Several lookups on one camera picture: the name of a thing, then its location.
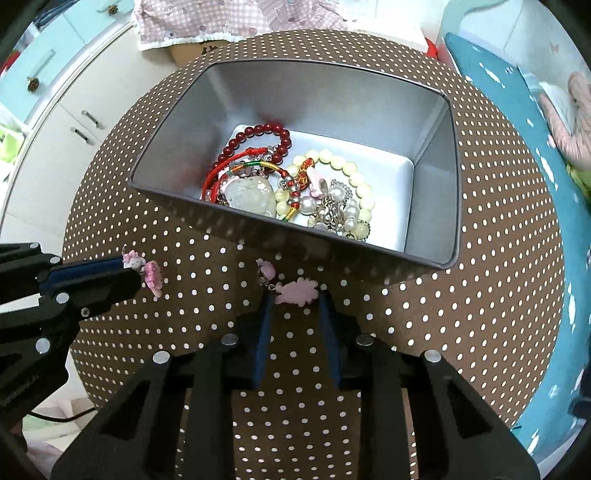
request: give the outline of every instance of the white stone pendant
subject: white stone pendant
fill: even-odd
[[[234,180],[228,184],[224,195],[232,208],[275,218],[273,187],[264,177]]]

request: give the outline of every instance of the red beaded bracelet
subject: red beaded bracelet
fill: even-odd
[[[291,138],[289,130],[283,128],[281,124],[267,123],[265,125],[255,125],[254,127],[246,127],[244,132],[238,132],[235,138],[228,142],[228,146],[223,149],[223,153],[219,154],[217,161],[213,164],[217,167],[220,163],[225,162],[238,149],[241,143],[244,143],[247,138],[252,138],[255,135],[273,133],[281,138],[281,143],[277,145],[275,153],[271,156],[271,162],[275,165],[280,165],[283,162],[283,157],[287,155],[287,150],[291,147]]]

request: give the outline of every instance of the cabinet drawer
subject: cabinet drawer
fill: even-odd
[[[6,213],[63,236],[70,207],[99,145],[88,130],[56,105],[22,159]]]
[[[177,69],[164,48],[138,51],[130,28],[85,68],[60,104],[99,140],[160,80]]]
[[[72,26],[63,16],[57,17],[0,79],[0,103],[24,122],[48,85],[83,47]],[[38,79],[36,91],[28,91],[28,78]]]
[[[80,0],[64,17],[82,40],[89,43],[112,23],[128,20],[133,9],[134,0]]]

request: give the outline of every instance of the white cabinet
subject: white cabinet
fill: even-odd
[[[139,97],[177,69],[166,50],[140,52],[138,42],[134,29],[125,32],[84,69],[60,100],[100,140]]]
[[[56,105],[18,169],[6,214],[63,236],[72,201],[99,144]]]
[[[43,245],[42,238],[30,236],[45,232],[46,243],[55,248],[100,143],[143,94],[176,69],[165,50],[140,52],[132,28],[104,48],[38,128],[8,193],[0,241]]]

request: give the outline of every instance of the teal cabinet door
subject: teal cabinet door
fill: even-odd
[[[85,43],[89,43],[116,21],[128,21],[134,0],[80,0],[64,17]]]
[[[83,47],[72,26],[57,17],[0,78],[0,103],[24,122],[48,85]]]

